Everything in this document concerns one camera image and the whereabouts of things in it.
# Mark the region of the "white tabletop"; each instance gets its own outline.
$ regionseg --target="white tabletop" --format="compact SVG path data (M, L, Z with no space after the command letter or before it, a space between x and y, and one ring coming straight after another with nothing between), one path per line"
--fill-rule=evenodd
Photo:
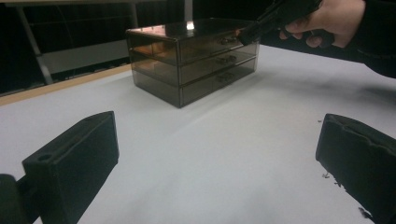
M177 109L127 71L0 106L0 172L114 110L120 162L79 223L364 224L315 160L326 113L396 136L396 80L363 64L261 46L256 73Z

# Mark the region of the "drawer organizer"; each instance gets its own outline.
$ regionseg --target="drawer organizer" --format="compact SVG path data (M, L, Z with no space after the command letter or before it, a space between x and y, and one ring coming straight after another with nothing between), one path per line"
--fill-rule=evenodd
M134 84L182 107L253 73L259 43L236 38L249 24L207 19L127 30Z

